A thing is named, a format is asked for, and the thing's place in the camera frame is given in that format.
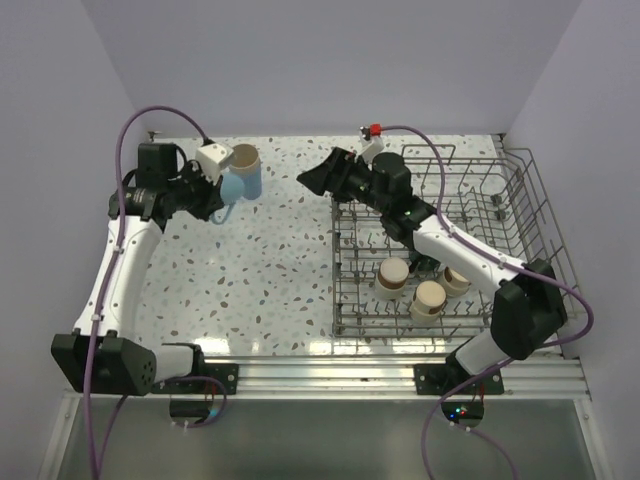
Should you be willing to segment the blue plastic cup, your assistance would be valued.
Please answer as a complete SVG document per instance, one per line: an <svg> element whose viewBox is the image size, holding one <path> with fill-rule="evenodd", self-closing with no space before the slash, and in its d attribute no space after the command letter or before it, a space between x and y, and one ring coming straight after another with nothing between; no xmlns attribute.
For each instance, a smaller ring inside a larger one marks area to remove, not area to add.
<svg viewBox="0 0 640 480"><path fill-rule="evenodd" d="M261 168L253 170L243 177L244 198L246 200L257 200L262 195L262 173Z"/></svg>

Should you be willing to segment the tall beige cup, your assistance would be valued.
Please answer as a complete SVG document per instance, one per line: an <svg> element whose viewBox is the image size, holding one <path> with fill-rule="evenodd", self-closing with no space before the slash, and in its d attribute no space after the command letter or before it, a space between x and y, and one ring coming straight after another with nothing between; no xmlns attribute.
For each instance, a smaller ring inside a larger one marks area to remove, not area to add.
<svg viewBox="0 0 640 480"><path fill-rule="evenodd" d="M259 152L254 145L243 143L233 147L231 172L241 177L252 175L261 168Z"/></svg>

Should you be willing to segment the dark green mug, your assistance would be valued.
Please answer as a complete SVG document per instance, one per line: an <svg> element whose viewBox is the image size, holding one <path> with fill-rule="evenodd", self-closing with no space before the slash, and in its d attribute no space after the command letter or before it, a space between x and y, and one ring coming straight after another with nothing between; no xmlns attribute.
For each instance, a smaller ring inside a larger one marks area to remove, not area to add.
<svg viewBox="0 0 640 480"><path fill-rule="evenodd" d="M413 251L409 254L409 272L435 272L441 262L428 255Z"/></svg>

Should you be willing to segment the light blue ceramic mug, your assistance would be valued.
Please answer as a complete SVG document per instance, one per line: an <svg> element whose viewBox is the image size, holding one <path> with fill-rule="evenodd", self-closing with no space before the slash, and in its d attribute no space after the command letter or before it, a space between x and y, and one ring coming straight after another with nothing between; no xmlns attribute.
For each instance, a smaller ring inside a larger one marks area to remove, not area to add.
<svg viewBox="0 0 640 480"><path fill-rule="evenodd" d="M236 203L244 196L245 185L241 177L228 173L223 176L220 189L221 200L225 208L225 213L218 218L215 213L210 216L210 221L215 225L224 224L236 205Z"/></svg>

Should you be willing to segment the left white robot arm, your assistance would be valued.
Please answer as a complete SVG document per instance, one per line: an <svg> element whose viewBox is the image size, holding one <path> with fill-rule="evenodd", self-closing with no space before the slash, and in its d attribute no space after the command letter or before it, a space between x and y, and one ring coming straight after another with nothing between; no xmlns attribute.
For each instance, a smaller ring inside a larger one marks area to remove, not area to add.
<svg viewBox="0 0 640 480"><path fill-rule="evenodd" d="M136 169L109 199L106 249L92 292L71 332L51 353L78 393L144 396L171 379L185 392L208 379L202 349L190 343L147 348L135 338L137 309L151 257L177 212L210 220L224 208L223 170L233 150L207 140L178 162L173 143L142 143Z"/></svg>

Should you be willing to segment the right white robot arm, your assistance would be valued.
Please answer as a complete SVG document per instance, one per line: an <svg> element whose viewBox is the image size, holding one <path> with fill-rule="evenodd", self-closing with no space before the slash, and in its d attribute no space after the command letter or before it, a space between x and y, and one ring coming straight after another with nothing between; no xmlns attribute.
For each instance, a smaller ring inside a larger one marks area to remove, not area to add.
<svg viewBox="0 0 640 480"><path fill-rule="evenodd" d="M446 360L451 389L468 392L481 373L507 360L525 360L567 321L559 283L549 262L525 262L504 254L455 227L413 191L412 173L396 153L367 163L334 148L298 182L317 196L357 201L379 215L392 240L450 267L493 300L490 326Z"/></svg>

